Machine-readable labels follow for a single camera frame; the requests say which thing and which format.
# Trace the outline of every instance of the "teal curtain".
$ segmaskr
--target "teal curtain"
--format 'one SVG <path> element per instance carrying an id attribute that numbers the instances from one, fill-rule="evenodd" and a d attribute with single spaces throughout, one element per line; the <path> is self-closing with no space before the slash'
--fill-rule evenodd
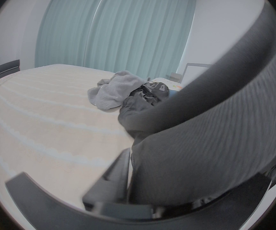
<path id="1" fill-rule="evenodd" d="M 63 63 L 140 77 L 175 72 L 196 0 L 52 0 L 36 46 L 36 67 Z"/>

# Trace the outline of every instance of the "curtain fold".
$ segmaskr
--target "curtain fold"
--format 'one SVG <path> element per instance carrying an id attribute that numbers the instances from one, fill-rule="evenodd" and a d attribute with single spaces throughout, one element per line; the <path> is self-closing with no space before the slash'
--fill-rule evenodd
<path id="1" fill-rule="evenodd" d="M 36 67 L 63 63 L 140 77 L 175 72 L 196 0 L 52 0 L 42 21 Z"/>

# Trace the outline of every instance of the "gray fabric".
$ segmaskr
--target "gray fabric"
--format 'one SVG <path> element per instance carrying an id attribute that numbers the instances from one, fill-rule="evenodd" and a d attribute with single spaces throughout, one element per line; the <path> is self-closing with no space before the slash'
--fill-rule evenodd
<path id="1" fill-rule="evenodd" d="M 108 110 L 120 106 L 132 91 L 146 82 L 129 71 L 118 71 L 111 79 L 102 79 L 97 87 L 89 89 L 88 99 L 98 109 Z"/>
<path id="2" fill-rule="evenodd" d="M 152 133 L 132 147 L 133 203 L 180 205 L 220 195 L 257 174 L 276 156 L 276 14 L 266 6 L 249 32 L 218 61 L 229 71 L 233 64 L 242 62 L 246 67 L 246 60 L 267 52 L 271 57 L 258 60 L 262 70 L 244 87 L 199 115 L 174 122 L 174 117 L 192 109 L 193 96 L 207 99 L 199 94 L 204 93 L 203 84 L 208 86 L 203 81 L 205 76 L 210 79 L 210 68 L 164 103 L 128 117 L 127 131 Z M 220 79 L 221 70 L 212 77 Z M 213 86 L 215 91 L 230 87 Z M 195 95 L 190 95 L 191 88 Z M 180 102 L 183 113 L 174 113 L 173 104 Z M 196 108 L 203 109 L 200 103 Z"/>

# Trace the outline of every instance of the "green pleated curtain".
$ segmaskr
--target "green pleated curtain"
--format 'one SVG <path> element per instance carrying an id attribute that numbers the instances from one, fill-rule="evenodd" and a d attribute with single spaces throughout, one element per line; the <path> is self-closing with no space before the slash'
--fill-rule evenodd
<path id="1" fill-rule="evenodd" d="M 178 68 L 196 0 L 52 0 L 35 66 L 69 64 L 166 78 Z"/>

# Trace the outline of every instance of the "white patterned fabric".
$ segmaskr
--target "white patterned fabric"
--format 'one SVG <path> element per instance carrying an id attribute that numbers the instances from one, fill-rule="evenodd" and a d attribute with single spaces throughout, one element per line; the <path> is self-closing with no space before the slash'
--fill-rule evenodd
<path id="1" fill-rule="evenodd" d="M 119 108 L 101 111 L 87 90 L 112 72 L 70 65 L 20 71 L 0 79 L 0 202 L 20 225 L 5 181 L 22 171 L 61 200 L 84 209 L 82 196 L 133 139 Z"/>

